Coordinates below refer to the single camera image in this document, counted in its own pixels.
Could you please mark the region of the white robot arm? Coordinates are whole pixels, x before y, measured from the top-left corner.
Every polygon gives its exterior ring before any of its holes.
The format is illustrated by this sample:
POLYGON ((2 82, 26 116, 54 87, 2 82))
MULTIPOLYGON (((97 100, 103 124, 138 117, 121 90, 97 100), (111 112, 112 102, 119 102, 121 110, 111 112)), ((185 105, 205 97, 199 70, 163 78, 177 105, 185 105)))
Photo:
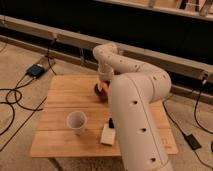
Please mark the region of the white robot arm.
POLYGON ((174 171, 150 109, 168 95, 169 74, 119 54, 114 43, 93 49, 101 81, 108 81, 108 104, 125 171, 174 171))

